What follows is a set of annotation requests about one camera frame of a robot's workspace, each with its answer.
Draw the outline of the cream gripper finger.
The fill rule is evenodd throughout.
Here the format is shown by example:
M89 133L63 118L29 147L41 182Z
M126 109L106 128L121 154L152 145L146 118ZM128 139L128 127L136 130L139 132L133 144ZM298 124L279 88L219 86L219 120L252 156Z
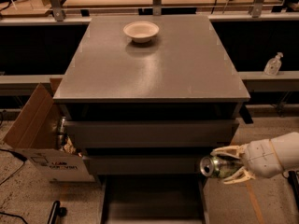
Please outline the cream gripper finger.
M231 158L240 160L242 155L245 153L246 147L247 147L246 145L217 147L211 151L210 155L211 156L231 157Z
M237 184L255 179L256 176L253 172L249 171L246 167L241 167L233 175L223 179L223 183L226 185Z

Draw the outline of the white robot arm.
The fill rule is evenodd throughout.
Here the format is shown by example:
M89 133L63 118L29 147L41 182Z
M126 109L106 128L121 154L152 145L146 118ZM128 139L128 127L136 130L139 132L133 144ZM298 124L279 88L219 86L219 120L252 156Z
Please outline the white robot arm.
M271 178L299 167L299 133L251 141L241 146L218 147L212 150L211 155L241 161L241 167L223 179L224 184Z

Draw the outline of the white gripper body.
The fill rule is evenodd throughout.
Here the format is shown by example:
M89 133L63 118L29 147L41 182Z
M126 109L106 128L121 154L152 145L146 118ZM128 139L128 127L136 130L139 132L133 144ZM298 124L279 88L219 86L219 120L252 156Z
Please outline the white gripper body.
M269 139L252 141L242 148L241 160L256 177L271 178L283 172L283 166Z

